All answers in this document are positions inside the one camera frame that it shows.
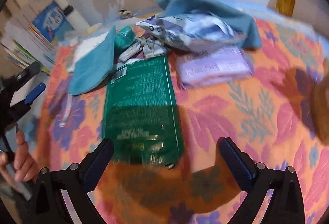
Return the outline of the person's left hand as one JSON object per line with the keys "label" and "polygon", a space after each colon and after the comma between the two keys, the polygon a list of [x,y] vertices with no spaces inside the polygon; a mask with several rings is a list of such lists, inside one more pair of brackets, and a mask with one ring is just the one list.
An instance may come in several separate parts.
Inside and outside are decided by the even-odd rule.
{"label": "person's left hand", "polygon": [[22,130],[18,130],[16,133],[16,143],[17,149],[13,161],[13,166],[16,170],[14,177],[11,176],[6,168],[8,164],[7,154],[1,152],[1,176],[15,190],[17,190],[17,183],[19,182],[32,180],[35,183],[39,173],[38,164],[28,151],[28,143]]}

